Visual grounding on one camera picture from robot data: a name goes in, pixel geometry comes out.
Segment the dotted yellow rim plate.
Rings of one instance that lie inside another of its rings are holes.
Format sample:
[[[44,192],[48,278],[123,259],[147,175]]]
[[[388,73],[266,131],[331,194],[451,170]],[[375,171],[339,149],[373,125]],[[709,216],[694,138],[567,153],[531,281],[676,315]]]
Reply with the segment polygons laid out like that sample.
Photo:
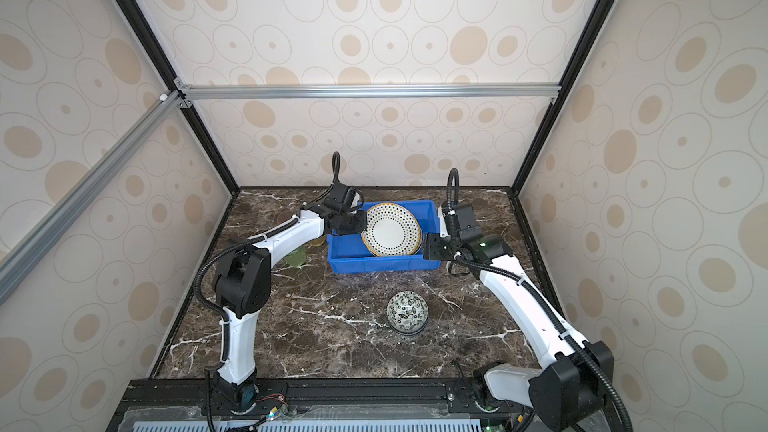
[[[373,256],[408,256],[420,249],[422,229],[406,207],[392,202],[379,203],[366,211],[366,219],[361,238]]]

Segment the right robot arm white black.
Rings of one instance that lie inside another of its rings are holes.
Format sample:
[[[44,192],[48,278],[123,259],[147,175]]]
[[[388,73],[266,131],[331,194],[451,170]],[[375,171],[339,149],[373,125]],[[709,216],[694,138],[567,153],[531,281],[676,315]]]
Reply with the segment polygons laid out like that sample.
[[[441,229],[427,235],[424,256],[450,268],[465,268],[490,290],[519,326],[540,365],[538,370],[506,363],[482,369],[478,400],[520,404],[536,412],[552,431],[579,431],[581,421],[611,409],[611,429],[632,430],[628,409],[613,384],[609,347],[590,342],[556,310],[506,241],[484,232],[473,206],[459,196],[459,172],[451,169],[438,213]]]

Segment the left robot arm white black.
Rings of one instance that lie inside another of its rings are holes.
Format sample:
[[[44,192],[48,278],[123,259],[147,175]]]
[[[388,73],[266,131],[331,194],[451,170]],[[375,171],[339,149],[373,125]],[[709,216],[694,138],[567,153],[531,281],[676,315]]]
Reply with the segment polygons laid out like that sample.
[[[271,294],[273,267],[308,242],[366,228],[362,191],[339,180],[339,153],[332,155],[331,165],[333,180],[313,201],[303,203],[285,222],[225,247],[194,277],[194,296],[219,315],[222,328],[219,363],[206,371],[209,390],[237,413],[256,402],[254,341],[259,313]]]

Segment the green floral ceramic bowl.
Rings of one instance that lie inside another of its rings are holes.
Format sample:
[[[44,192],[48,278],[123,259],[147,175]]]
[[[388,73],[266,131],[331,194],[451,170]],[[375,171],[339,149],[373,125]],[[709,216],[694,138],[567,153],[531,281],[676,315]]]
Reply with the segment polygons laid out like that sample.
[[[396,293],[389,301],[386,315],[389,325],[404,335],[416,335],[427,325],[428,304],[413,291]]]

